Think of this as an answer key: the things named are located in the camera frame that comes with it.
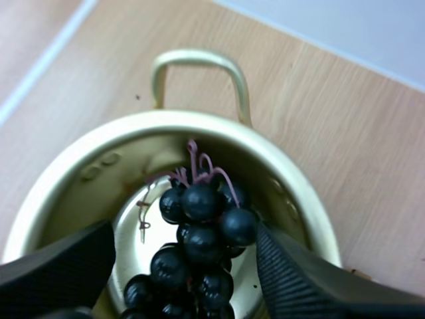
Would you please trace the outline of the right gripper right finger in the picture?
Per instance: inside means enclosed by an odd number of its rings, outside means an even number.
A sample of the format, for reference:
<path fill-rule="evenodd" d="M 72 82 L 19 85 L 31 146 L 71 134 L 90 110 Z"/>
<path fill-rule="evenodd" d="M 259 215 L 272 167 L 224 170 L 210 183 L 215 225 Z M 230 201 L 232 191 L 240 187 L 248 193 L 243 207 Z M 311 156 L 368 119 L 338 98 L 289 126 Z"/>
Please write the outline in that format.
<path fill-rule="evenodd" d="M 339 268 L 259 223 L 256 262 L 271 318 L 423 318 L 424 298 Z"/>

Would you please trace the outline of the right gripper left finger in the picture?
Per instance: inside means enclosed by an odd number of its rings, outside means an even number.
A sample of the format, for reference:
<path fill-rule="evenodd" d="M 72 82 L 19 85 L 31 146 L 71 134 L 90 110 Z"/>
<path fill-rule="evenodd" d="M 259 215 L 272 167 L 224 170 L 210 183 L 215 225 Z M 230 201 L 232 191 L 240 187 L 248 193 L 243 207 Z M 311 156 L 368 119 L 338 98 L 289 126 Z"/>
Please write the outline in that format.
<path fill-rule="evenodd" d="M 92 308 L 116 260 L 109 221 L 81 229 L 1 265 L 1 317 L 36 318 L 55 310 Z"/>

